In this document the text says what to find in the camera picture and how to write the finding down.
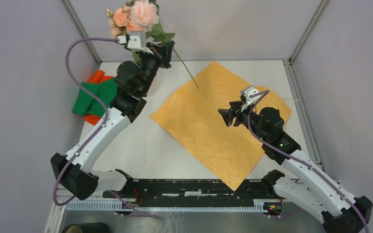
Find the pink artificial flower bouquet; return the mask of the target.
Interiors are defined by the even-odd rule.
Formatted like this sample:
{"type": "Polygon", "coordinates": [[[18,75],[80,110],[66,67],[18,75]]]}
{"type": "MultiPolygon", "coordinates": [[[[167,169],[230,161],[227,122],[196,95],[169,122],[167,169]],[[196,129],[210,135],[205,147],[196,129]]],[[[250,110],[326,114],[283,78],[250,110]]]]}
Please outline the pink artificial flower bouquet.
{"type": "MultiPolygon", "coordinates": [[[[137,19],[142,25],[146,26],[146,41],[153,44],[161,44],[170,42],[174,39],[175,33],[168,33],[163,29],[160,15],[159,6],[154,0],[131,0],[126,2],[124,5],[131,7],[131,18],[137,19]]],[[[139,63],[140,57],[135,51],[132,53],[132,62],[139,63]]],[[[175,49],[175,45],[172,49],[172,57],[178,58],[184,65],[184,61],[180,57],[179,53],[175,49]]]]}

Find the cream printed ribbon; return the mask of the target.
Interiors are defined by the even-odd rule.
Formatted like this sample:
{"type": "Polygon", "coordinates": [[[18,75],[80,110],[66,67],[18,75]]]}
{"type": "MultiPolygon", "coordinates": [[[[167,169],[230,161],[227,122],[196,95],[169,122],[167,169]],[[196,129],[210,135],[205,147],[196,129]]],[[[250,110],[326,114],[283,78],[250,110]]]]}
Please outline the cream printed ribbon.
{"type": "Polygon", "coordinates": [[[293,102],[293,103],[296,103],[296,102],[299,102],[299,100],[297,99],[282,99],[284,102],[293,102]]]}

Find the orange wrapping paper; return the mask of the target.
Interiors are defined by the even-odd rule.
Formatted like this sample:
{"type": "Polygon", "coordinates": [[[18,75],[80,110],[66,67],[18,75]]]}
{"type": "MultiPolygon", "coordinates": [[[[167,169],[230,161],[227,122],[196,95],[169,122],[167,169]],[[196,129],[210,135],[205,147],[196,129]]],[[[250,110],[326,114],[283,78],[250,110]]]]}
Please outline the orange wrapping paper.
{"type": "Polygon", "coordinates": [[[244,179],[259,179],[278,169],[243,126],[227,127],[218,109],[228,108],[244,88],[269,94],[257,108],[275,107],[287,129],[296,118],[282,61],[188,62],[195,80],[176,62],[158,73],[153,99],[148,156],[152,177],[221,179],[236,190],[244,179]]]}

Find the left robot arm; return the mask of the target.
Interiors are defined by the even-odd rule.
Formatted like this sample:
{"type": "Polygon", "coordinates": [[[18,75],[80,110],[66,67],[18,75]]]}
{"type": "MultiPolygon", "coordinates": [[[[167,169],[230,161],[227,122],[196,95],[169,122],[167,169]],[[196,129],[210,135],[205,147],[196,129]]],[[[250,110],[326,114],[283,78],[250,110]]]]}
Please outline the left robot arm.
{"type": "Polygon", "coordinates": [[[115,77],[116,94],[109,104],[79,84],[79,88],[97,100],[104,115],[92,131],[64,155],[56,153],[51,166],[56,185],[61,184],[74,198],[85,200],[95,192],[115,191],[127,198],[133,192],[131,177],[122,170],[96,171],[94,164],[109,144],[140,115],[147,101],[148,91],[160,68],[171,68],[175,42],[159,44],[144,42],[138,36],[118,36],[111,40],[124,44],[140,56],[140,63],[121,63],[115,77]]]}

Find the single artificial flower stem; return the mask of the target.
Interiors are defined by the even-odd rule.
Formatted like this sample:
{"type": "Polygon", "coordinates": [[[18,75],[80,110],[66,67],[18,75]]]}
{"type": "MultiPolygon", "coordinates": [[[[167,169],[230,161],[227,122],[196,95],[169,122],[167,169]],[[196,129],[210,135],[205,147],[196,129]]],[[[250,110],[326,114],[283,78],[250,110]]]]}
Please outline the single artificial flower stem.
{"type": "Polygon", "coordinates": [[[110,34],[113,39],[119,35],[128,34],[125,26],[131,18],[131,7],[124,5],[115,12],[107,9],[106,16],[109,18],[110,34]]]}

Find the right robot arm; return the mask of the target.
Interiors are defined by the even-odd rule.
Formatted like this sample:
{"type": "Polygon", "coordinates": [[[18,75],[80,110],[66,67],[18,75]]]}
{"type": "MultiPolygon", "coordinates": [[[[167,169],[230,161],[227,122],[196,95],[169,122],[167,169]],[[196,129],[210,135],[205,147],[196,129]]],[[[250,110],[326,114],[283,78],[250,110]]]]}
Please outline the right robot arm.
{"type": "Polygon", "coordinates": [[[240,101],[229,109],[219,109],[227,126],[243,125],[261,142],[264,153],[278,165],[296,175],[300,182],[272,170],[261,182],[267,198],[287,199],[314,216],[327,233],[369,232],[373,204],[366,197],[356,197],[323,172],[301,146],[283,129],[279,110],[265,107],[259,113],[240,101]]]}

